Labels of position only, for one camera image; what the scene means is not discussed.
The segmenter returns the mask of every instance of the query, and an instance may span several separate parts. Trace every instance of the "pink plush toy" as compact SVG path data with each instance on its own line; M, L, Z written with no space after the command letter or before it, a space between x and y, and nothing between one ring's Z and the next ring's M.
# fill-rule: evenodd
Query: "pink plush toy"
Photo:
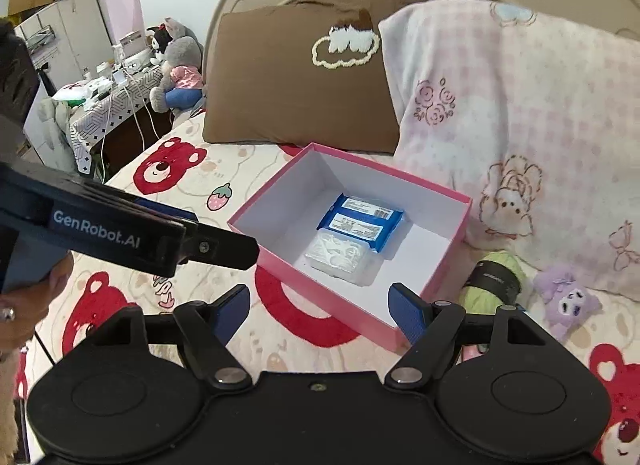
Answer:
M569 331L602 308L596 296L575 282L570 267L558 265L541 271L533 279L533 288L545 302L545 318L550 333L561 343Z

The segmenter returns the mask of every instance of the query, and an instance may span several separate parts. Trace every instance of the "pillowcase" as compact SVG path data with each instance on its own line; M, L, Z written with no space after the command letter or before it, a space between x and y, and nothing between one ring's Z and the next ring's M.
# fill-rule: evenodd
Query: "pillowcase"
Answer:
M378 22L423 0L300 0L223 16L203 138L393 153Z
M473 198L467 241L640 301L640 42L477 0L380 31L394 161Z

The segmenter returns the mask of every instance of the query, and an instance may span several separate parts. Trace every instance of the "bear pattern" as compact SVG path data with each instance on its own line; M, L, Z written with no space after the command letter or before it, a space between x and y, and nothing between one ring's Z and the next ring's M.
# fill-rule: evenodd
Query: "bear pattern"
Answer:
M589 369L609 392L611 417L595 452L605 465L640 463L640 364L625 364L611 344L594 347Z
M163 142L146 157L133 175L133 183L144 195L173 188L188 169L203 162L207 150L195 148L177 136Z
M86 282L82 296L76 302L62 336L62 354L70 352L87 333L104 323L111 315L126 306L123 293L109 284L109 274L105 271L94 273Z

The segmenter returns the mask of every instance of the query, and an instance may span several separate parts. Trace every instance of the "finger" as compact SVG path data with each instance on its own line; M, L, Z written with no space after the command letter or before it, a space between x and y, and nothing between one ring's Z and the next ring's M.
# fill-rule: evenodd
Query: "finger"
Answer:
M55 267L49 272L49 286L51 288L52 299L62 293L66 283L74 270L74 258L71 252L67 252Z
M49 314L49 309L42 311L37 318L24 320L18 319L0 323L0 345L7 341L14 341L28 337L35 331L36 326Z
M17 350L23 347L27 342L33 339L35 329L30 330L22 335L15 336L12 339L0 339L0 352Z
M49 288L49 280L37 283L28 288L20 288L0 295L0 309L13 308L15 320L0 324L12 324L20 321L40 321L43 312L49 308L52 298L52 290Z

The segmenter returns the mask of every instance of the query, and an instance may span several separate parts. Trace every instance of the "green yarn ball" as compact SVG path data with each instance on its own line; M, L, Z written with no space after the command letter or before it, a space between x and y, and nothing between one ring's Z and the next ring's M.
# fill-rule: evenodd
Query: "green yarn ball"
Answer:
M526 281L526 276L520 267L518 260L507 251L490 252L486 254L482 261L494 261L513 271L520 282L520 288ZM460 304L463 305L467 313L478 313L482 315L494 315L498 306L504 302L498 299L493 293L475 286L466 286L460 294Z

